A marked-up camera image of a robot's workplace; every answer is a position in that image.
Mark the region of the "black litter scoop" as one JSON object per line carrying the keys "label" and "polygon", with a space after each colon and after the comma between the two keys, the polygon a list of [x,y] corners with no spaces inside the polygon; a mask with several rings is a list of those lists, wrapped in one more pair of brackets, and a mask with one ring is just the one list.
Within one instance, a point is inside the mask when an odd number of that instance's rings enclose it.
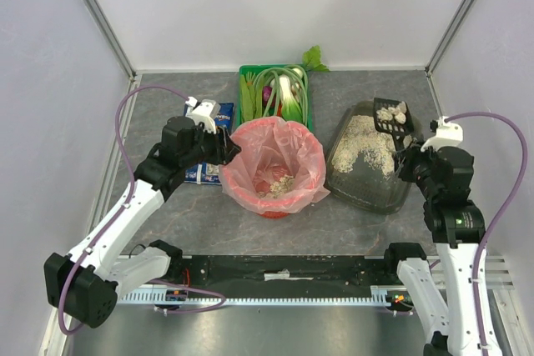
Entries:
{"label": "black litter scoop", "polygon": [[392,137],[393,144],[395,146],[395,150],[399,152],[402,149],[401,141],[404,137],[412,137],[415,127],[414,123],[412,121],[411,112],[407,105],[407,113],[406,113],[406,123],[404,125],[401,125],[395,121],[393,122],[382,122],[379,121],[376,112],[381,108],[387,108],[389,106],[396,106],[400,102],[405,101],[399,101],[394,99],[387,99],[387,98],[374,98],[373,99],[373,119],[374,119],[374,125],[375,130],[379,133],[385,133]]}

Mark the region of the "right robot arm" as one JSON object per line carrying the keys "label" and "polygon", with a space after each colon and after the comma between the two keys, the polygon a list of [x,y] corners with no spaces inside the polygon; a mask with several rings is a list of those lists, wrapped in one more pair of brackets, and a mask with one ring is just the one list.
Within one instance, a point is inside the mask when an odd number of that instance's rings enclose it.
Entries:
{"label": "right robot arm", "polygon": [[486,225],[470,200],[474,158],[452,146],[412,142],[395,156],[399,178],[421,191],[424,221],[445,279],[440,292],[418,243],[391,243],[387,270],[404,284],[426,336],[425,355],[500,355],[485,280]]}

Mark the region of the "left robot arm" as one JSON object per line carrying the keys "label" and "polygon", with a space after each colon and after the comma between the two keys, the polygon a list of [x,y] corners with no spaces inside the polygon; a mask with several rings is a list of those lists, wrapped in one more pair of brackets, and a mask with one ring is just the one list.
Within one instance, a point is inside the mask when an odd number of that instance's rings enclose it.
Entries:
{"label": "left robot arm", "polygon": [[66,255],[52,253],[45,261],[48,302],[61,316],[97,328],[125,294],[177,269],[181,250],[161,240],[125,262],[117,258],[148,217],[184,182],[189,168],[199,163],[226,165],[240,151],[224,127],[209,131],[191,118],[169,119],[160,141],[97,227]]}

